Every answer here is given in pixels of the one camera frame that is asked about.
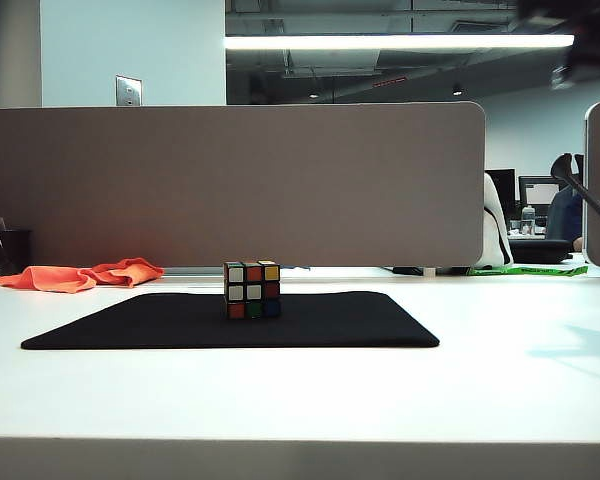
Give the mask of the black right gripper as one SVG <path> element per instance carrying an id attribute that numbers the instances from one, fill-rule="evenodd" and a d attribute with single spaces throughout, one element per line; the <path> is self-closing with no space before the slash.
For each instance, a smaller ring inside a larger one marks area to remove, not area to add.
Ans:
<path id="1" fill-rule="evenodd" d="M 552 89 L 600 79 L 600 1 L 518 1 L 516 14 L 525 26 L 573 37 L 551 73 Z"/>

